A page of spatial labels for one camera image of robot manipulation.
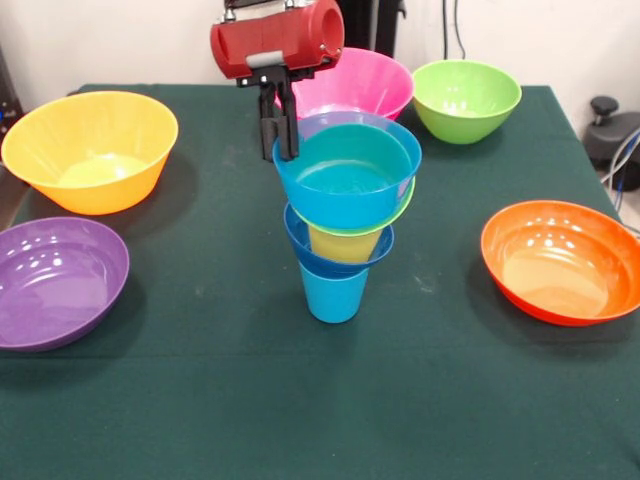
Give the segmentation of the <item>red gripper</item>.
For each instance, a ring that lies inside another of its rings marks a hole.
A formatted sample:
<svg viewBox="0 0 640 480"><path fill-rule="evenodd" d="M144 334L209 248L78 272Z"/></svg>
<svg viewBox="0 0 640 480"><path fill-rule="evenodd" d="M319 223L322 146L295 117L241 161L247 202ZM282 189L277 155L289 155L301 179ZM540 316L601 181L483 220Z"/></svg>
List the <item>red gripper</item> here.
<svg viewBox="0 0 640 480"><path fill-rule="evenodd" d="M213 57L220 71L232 80L272 66L290 71L330 69L339 61L344 42L343 16L335 1L311 1L264 17L221 22L210 31ZM291 79L284 78L278 85L282 113L275 105L276 93L273 83L260 85L262 153L266 161L273 160L272 149L279 134L281 156L289 161L299 154Z"/></svg>

